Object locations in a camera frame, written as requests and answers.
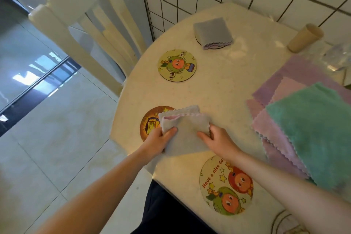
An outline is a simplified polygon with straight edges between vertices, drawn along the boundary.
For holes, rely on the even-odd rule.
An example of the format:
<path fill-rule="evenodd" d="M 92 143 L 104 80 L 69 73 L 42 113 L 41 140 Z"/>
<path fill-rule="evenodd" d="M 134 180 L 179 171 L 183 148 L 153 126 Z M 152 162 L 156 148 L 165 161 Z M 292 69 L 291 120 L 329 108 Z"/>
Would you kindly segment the mauve cleaning cloth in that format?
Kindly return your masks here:
<path fill-rule="evenodd" d="M 255 99 L 246 100 L 246 105 L 251 114 L 252 120 L 263 110 L 263 106 L 257 102 Z M 260 137 L 262 141 L 263 148 L 266 153 L 268 163 L 275 168 L 286 171 L 292 175 L 295 175 L 301 179 L 309 179 L 310 177 L 296 167 L 288 158 L 283 156 L 278 149 L 274 147 L 267 139 Z"/>

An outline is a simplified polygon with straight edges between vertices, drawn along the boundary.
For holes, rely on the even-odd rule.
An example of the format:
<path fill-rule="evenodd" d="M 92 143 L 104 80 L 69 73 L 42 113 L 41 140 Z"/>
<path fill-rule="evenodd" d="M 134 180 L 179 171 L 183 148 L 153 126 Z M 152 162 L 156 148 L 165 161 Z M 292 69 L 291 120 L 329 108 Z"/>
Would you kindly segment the person's dark trousers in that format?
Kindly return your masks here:
<path fill-rule="evenodd" d="M 217 234 L 155 180 L 147 192 L 142 221 L 131 234 Z"/>

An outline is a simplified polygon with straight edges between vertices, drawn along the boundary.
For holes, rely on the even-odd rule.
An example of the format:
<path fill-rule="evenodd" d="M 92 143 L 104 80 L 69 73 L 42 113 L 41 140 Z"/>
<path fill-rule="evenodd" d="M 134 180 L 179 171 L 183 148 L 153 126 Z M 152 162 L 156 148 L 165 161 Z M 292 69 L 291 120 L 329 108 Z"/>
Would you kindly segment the person's right forearm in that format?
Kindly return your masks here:
<path fill-rule="evenodd" d="M 312 183 L 234 150 L 234 164 L 279 201 L 312 234 L 351 234 L 351 203 Z"/>

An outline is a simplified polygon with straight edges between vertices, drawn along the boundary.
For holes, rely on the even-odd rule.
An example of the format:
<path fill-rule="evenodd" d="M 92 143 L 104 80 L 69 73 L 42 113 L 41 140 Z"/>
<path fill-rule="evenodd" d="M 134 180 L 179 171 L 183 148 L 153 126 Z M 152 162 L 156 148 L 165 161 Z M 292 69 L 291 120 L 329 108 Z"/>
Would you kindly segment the folded grey cleaning cloth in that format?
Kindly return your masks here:
<path fill-rule="evenodd" d="M 193 29 L 194 34 L 200 37 L 200 42 L 203 45 L 212 42 L 229 43 L 232 45 L 234 42 L 234 38 L 223 17 L 194 23 Z"/>

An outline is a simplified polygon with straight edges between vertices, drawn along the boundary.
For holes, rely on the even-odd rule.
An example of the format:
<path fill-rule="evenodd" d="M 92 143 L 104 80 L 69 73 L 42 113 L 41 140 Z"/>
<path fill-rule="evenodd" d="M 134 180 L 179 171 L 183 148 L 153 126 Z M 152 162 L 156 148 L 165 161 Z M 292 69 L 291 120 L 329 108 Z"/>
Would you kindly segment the dark sliding door track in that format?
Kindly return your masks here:
<path fill-rule="evenodd" d="M 6 134 L 43 100 L 58 91 L 80 69 L 81 65 L 68 56 L 38 80 L 31 83 L 24 92 L 0 110 L 0 137 Z"/>

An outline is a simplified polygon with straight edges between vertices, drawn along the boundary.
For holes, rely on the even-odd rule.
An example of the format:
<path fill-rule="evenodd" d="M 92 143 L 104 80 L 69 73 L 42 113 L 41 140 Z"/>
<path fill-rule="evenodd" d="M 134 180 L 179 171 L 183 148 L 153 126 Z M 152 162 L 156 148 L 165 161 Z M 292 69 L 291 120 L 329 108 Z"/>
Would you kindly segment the orange cartoon round coaster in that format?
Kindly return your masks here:
<path fill-rule="evenodd" d="M 152 130 L 156 129 L 160 125 L 159 114 L 162 112 L 172 111 L 173 107 L 169 106 L 157 106 L 150 109 L 142 118 L 140 123 L 140 137 L 144 142 Z"/>

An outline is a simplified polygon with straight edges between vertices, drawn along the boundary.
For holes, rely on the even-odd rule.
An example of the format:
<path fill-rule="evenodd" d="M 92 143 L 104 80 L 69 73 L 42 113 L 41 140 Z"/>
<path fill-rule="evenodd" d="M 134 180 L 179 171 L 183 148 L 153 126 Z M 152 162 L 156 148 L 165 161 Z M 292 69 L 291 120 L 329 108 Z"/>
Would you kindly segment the person's left forearm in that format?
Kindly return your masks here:
<path fill-rule="evenodd" d="M 162 151 L 133 152 L 62 206 L 35 234 L 99 234 L 140 170 Z"/>

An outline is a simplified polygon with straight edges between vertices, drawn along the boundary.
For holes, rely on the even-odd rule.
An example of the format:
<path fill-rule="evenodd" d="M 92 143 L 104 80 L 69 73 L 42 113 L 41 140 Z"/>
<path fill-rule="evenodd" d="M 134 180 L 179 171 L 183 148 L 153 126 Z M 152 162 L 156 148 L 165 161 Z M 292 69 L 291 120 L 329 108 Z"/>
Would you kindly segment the round coaster with dark rim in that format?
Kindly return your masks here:
<path fill-rule="evenodd" d="M 203 45 L 203 44 L 200 42 L 200 37 L 199 37 L 197 34 L 195 34 L 195 39 L 196 39 L 196 41 L 199 43 L 199 45 L 201 46 L 201 48 L 202 48 L 203 50 L 221 49 L 221 48 L 224 48 L 224 47 L 230 45 L 229 43 L 221 43 L 221 42 L 206 43 L 206 44 Z"/>

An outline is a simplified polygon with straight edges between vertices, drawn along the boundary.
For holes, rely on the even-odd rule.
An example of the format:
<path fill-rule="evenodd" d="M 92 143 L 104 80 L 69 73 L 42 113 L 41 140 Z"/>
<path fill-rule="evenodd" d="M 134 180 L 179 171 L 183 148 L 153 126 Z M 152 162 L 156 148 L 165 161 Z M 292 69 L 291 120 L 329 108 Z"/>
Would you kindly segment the white wooden chair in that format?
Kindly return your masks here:
<path fill-rule="evenodd" d="M 30 14 L 30 22 L 106 88 L 120 97 L 126 79 L 147 49 L 125 0 L 45 0 Z M 126 79 L 118 82 L 72 36 L 74 24 L 81 27 L 118 65 Z"/>

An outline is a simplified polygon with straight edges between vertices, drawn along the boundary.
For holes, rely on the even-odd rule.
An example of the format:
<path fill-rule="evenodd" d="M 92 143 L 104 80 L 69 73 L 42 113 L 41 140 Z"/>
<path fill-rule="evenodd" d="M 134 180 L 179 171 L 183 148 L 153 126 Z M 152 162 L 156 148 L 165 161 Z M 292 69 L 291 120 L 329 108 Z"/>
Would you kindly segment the light pink cleaning cloth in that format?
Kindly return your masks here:
<path fill-rule="evenodd" d="M 278 87 L 276 88 L 269 104 L 279 101 L 290 94 L 306 88 L 306 85 L 299 83 L 289 77 L 283 77 Z"/>

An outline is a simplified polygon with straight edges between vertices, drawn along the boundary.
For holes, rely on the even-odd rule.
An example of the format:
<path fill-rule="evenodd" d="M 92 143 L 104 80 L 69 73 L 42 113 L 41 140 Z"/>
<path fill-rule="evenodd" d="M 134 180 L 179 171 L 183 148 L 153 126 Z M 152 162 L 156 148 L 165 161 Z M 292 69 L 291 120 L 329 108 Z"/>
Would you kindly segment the person's right hand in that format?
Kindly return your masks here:
<path fill-rule="evenodd" d="M 232 141 L 224 128 L 210 123 L 210 134 L 212 143 L 205 143 L 208 148 L 224 160 L 235 163 L 244 152 Z"/>

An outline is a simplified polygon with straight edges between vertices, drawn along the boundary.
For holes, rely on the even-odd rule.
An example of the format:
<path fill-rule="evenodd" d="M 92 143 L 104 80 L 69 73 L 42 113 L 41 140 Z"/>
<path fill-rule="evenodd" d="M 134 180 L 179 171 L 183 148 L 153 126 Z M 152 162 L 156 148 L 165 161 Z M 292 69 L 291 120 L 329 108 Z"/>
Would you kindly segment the clear plastic bag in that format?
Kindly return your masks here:
<path fill-rule="evenodd" d="M 351 40 L 335 45 L 318 41 L 309 46 L 303 56 L 326 73 L 344 71 L 351 67 Z"/>

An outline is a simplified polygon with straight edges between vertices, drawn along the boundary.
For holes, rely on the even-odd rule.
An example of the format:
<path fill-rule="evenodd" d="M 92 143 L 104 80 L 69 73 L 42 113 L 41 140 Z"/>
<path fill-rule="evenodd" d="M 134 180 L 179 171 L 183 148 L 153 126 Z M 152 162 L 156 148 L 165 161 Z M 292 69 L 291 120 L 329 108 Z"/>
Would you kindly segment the cardboard tube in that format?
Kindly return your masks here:
<path fill-rule="evenodd" d="M 287 44 L 292 53 L 299 53 L 324 37 L 324 31 L 315 24 L 306 24 Z"/>

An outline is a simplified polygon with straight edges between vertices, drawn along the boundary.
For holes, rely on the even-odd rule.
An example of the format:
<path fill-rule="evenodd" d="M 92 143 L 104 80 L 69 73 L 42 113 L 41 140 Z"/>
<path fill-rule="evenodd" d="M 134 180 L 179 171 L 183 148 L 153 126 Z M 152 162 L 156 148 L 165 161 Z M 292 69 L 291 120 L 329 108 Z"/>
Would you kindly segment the cream two-character round coaster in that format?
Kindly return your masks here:
<path fill-rule="evenodd" d="M 204 201 L 221 215 L 241 214 L 252 203 L 252 178 L 219 156 L 215 155 L 204 163 L 199 185 Z"/>

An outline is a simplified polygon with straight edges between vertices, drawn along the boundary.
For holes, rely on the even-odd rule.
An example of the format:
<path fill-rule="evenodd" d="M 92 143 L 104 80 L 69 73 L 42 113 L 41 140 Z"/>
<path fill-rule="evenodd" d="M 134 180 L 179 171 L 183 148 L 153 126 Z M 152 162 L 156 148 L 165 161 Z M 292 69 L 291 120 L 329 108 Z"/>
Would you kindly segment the grey cleaning cloth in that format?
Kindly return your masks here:
<path fill-rule="evenodd" d="M 223 17 L 194 23 L 193 29 L 194 34 L 200 37 L 200 42 L 203 45 L 212 42 L 229 43 L 232 45 L 234 42 L 234 38 Z"/>
<path fill-rule="evenodd" d="M 200 131 L 210 135 L 210 119 L 200 112 L 198 105 L 162 112 L 159 114 L 159 120 L 163 134 L 174 127 L 177 128 L 177 133 L 165 147 L 165 155 L 175 157 L 209 151 L 197 133 Z"/>

